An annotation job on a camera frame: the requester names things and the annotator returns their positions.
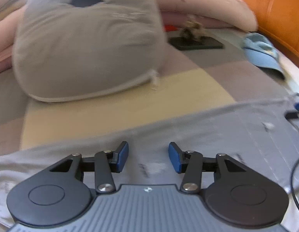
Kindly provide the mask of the grey striped pants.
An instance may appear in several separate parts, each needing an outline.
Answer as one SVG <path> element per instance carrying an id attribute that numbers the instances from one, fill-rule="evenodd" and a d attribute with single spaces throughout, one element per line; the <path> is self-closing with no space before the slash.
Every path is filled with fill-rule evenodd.
<path id="1" fill-rule="evenodd" d="M 299 95 L 241 102 L 196 114 L 162 120 L 109 135 L 65 140 L 0 156 L 0 223 L 14 224 L 6 206 L 10 190 L 64 157 L 80 153 L 92 156 L 129 143 L 129 158 L 120 184 L 180 184 L 168 159 L 167 147 L 175 142 L 183 150 L 206 157 L 226 153 L 289 190 L 292 166 L 299 158 L 299 122 L 284 114 L 294 110 Z"/>

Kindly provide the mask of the blue baseball cap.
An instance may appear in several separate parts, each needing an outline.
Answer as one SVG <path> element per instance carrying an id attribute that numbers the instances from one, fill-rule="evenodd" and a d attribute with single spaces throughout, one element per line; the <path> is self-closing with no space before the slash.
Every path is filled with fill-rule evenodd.
<path id="1" fill-rule="evenodd" d="M 272 70 L 277 76 L 285 79 L 283 68 L 279 62 L 279 53 L 268 38 L 256 32 L 249 33 L 243 38 L 241 47 L 247 60 L 254 66 Z"/>

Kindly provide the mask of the wooden headboard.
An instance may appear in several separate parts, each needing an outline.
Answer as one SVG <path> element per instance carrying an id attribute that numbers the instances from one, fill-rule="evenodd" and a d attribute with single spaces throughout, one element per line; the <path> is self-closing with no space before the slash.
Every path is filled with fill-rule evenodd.
<path id="1" fill-rule="evenodd" d="M 256 14 L 259 31 L 299 68 L 299 0 L 243 0 Z"/>

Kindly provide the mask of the black phone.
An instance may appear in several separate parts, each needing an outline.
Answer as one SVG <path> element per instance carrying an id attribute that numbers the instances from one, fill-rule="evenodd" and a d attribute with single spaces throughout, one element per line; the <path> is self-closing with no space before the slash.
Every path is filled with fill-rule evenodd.
<path id="1" fill-rule="evenodd" d="M 223 49 L 223 43 L 212 37 L 202 37 L 201 41 L 189 40 L 183 37 L 171 37 L 169 44 L 180 51 L 200 50 L 200 49 Z"/>

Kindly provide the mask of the grey cat face cushion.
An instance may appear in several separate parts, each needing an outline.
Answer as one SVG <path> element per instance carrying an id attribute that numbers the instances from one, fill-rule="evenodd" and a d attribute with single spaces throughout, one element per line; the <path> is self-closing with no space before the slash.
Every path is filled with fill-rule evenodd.
<path id="1" fill-rule="evenodd" d="M 165 48 L 156 0 L 28 0 L 12 62 L 28 96 L 66 102 L 149 81 Z"/>

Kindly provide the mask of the red object under quilt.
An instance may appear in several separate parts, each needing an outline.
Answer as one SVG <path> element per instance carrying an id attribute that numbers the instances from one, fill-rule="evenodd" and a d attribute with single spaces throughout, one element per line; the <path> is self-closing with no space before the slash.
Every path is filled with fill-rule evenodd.
<path id="1" fill-rule="evenodd" d="M 180 30 L 180 28 L 174 26 L 174 25 L 164 25 L 165 32 L 177 32 Z"/>

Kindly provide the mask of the pink folded quilt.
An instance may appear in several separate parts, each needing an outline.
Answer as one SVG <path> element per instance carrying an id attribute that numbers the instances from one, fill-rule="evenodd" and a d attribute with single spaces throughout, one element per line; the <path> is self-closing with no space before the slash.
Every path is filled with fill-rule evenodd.
<path id="1" fill-rule="evenodd" d="M 28 0 L 0 0 L 0 73 L 12 67 L 12 47 L 17 25 Z M 156 0 L 165 25 L 180 27 L 195 15 L 206 28 L 236 27 L 255 32 L 254 12 L 242 0 Z"/>

